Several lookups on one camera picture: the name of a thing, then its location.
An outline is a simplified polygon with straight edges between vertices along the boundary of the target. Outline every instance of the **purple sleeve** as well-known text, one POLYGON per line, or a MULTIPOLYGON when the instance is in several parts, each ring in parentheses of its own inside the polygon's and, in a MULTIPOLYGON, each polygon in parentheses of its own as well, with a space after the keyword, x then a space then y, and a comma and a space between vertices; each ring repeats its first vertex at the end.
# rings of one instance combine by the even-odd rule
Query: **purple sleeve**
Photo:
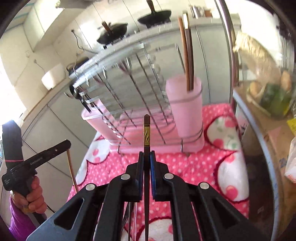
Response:
POLYGON ((10 211, 12 214, 9 230, 17 241, 25 241, 26 238, 36 229, 31 219, 19 210, 10 198, 10 211))

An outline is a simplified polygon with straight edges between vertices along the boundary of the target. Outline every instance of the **wooden handle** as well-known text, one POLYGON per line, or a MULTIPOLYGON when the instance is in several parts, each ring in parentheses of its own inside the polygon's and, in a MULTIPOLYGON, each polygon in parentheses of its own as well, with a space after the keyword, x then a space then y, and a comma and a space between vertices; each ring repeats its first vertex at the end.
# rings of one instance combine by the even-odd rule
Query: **wooden handle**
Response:
POLYGON ((149 6, 151 12, 154 13, 155 8, 154 8, 154 4, 153 4, 152 0, 147 0, 147 3, 148 3, 148 6, 149 6))
POLYGON ((187 89, 187 91, 190 91, 190 75, 189 75, 188 51, 187 51, 185 28, 184 28, 183 20, 182 20, 181 17, 178 17, 178 23, 179 23, 179 27, 180 27, 181 39, 182 39, 182 45, 183 45, 183 51, 184 51, 186 89, 187 89))
POLYGON ((69 164, 69 168, 70 168, 70 173, 71 173, 73 185, 74 185, 76 193, 78 193, 79 190, 78 190, 78 186, 77 186, 77 182, 76 182, 76 179, 75 179, 73 166, 72 166, 72 162, 71 162, 70 149, 67 150, 67 157, 68 157, 68 164, 69 164))
POLYGON ((189 17, 188 13, 183 13, 184 19, 184 28, 185 28, 185 35, 186 35, 186 43, 187 43, 187 52, 188 52, 188 69, 189 69, 189 90, 193 90, 194 85, 194 63, 193 63, 193 46, 192 46, 192 36, 191 36, 191 29, 189 24, 189 17))
POLYGON ((110 27, 108 26, 108 24, 105 21, 102 22, 102 25, 103 25, 104 29, 106 29, 106 31, 108 33, 111 33, 111 29, 110 29, 110 27))

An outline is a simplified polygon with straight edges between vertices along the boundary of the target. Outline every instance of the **metal wire rack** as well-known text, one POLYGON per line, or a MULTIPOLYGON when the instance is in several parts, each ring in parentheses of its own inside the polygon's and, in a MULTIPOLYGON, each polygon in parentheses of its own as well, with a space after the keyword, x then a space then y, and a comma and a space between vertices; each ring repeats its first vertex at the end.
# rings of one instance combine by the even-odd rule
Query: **metal wire rack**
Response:
POLYGON ((89 105, 92 116, 101 118, 112 129, 116 138, 108 139, 117 152, 122 147, 141 147, 143 140, 143 116, 151 116, 153 146, 175 145, 183 151, 185 143, 194 143, 203 134, 203 128, 186 138, 180 138, 166 92, 165 80, 156 63, 156 52, 174 51, 185 71, 177 44, 169 44, 150 50, 139 44, 117 56, 96 63, 86 69, 72 83, 89 105))

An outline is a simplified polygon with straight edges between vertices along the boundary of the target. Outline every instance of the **metal bolt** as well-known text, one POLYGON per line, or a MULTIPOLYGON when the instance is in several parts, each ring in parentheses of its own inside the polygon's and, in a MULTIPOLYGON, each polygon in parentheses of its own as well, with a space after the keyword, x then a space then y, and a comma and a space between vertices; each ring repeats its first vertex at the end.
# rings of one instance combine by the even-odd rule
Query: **metal bolt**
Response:
POLYGON ((165 174, 165 179, 173 179, 174 178, 174 175, 171 174, 171 173, 166 173, 165 174))
POLYGON ((96 186, 95 186, 94 184, 90 183, 90 184, 87 184, 87 185, 86 185, 85 189, 86 189, 87 191, 92 191, 92 190, 95 189, 95 187, 96 187, 96 186))
POLYGON ((127 173, 121 175, 122 180, 128 180, 130 178, 131 178, 131 176, 129 174, 127 174, 127 173))
POLYGON ((200 188, 201 189, 208 189, 210 185, 208 183, 200 183, 200 188))

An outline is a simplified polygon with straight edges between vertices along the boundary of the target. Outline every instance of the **gold label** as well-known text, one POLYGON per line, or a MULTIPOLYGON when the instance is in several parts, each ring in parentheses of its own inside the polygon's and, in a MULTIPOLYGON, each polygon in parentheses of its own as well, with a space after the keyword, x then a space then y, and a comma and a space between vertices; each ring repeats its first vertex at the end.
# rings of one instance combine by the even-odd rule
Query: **gold label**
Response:
POLYGON ((144 146, 150 146, 150 127, 144 126, 144 146))
POLYGON ((22 211, 23 213, 33 213, 28 207, 23 207, 22 211))

